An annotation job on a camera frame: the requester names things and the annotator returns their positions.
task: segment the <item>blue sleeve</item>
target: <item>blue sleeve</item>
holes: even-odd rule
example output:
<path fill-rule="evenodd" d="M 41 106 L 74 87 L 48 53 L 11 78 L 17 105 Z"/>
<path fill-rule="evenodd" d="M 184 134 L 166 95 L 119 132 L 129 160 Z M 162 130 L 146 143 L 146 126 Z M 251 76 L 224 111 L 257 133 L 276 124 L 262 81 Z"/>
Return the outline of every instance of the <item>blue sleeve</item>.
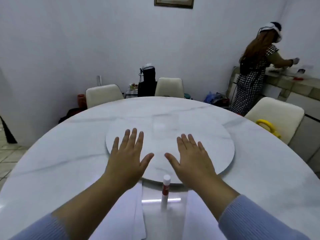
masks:
<path fill-rule="evenodd" d="M 57 218 L 48 214 L 26 229 L 19 232 L 11 240 L 69 240 L 64 226 Z"/>
<path fill-rule="evenodd" d="M 219 228 L 228 240 L 309 240 L 244 195 L 225 209 L 219 219 Z"/>

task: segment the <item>yellow object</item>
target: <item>yellow object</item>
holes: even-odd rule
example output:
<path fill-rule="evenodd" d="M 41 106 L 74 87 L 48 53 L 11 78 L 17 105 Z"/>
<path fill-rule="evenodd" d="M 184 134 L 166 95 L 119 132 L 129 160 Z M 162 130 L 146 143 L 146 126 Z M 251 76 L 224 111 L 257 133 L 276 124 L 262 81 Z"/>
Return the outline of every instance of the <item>yellow object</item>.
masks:
<path fill-rule="evenodd" d="M 281 139 L 281 135 L 278 132 L 276 132 L 276 129 L 275 129 L 274 125 L 272 123 L 270 123 L 269 121 L 267 121 L 267 120 L 257 120 L 256 124 L 257 125 L 260 125 L 260 124 L 266 125 L 269 128 L 271 134 L 273 134 L 274 136 L 276 136 L 279 139 Z"/>

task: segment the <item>white glove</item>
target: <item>white glove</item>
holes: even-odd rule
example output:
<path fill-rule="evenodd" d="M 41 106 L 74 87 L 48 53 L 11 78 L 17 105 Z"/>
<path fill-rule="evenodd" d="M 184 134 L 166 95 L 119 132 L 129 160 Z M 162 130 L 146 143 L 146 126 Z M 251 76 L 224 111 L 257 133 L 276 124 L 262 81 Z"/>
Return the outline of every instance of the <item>white glove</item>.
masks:
<path fill-rule="evenodd" d="M 296 65 L 299 63 L 300 59 L 299 58 L 294 58 L 293 60 L 293 64 Z"/>

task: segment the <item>chair backrest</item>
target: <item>chair backrest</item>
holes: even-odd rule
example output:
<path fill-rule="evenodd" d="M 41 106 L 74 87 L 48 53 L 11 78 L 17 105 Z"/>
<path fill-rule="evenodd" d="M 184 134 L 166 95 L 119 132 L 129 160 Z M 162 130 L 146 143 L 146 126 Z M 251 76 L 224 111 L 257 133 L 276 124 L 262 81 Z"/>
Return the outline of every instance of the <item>chair backrest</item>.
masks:
<path fill-rule="evenodd" d="M 180 78 L 159 78 L 154 96 L 184 98 L 182 80 Z"/>
<path fill-rule="evenodd" d="M 94 106 L 124 99 L 120 88 L 115 85 L 106 85 L 89 88 L 85 92 L 88 109 Z"/>
<path fill-rule="evenodd" d="M 272 123 L 286 144 L 289 144 L 303 117 L 302 108 L 271 97 L 262 98 L 245 116 L 254 123 L 260 119 Z"/>

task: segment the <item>hand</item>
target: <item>hand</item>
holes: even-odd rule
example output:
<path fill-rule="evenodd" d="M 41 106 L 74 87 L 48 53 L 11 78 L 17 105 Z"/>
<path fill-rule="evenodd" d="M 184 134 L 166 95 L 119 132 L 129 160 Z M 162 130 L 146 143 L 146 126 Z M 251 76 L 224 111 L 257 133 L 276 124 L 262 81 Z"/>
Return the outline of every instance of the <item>hand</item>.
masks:
<path fill-rule="evenodd" d="M 129 136 L 130 130 L 127 129 L 119 149 L 119 137 L 115 138 L 106 171 L 103 175 L 107 177 L 113 185 L 119 187 L 119 189 L 123 191 L 122 193 L 137 184 L 154 156 L 153 153 L 150 153 L 140 162 L 143 132 L 141 131 L 139 133 L 137 143 L 135 143 L 137 137 L 136 128 L 132 130 L 130 138 Z"/>
<path fill-rule="evenodd" d="M 299 63 L 300 59 L 299 58 L 294 58 L 294 59 L 292 59 L 292 61 L 293 61 L 293 64 L 296 65 L 296 64 Z"/>
<path fill-rule="evenodd" d="M 185 134 L 177 138 L 180 163 L 170 153 L 164 156 L 169 160 L 178 178 L 197 192 L 204 180 L 216 179 L 218 176 L 202 143 L 198 142 L 197 145 L 191 134 L 188 138 Z"/>

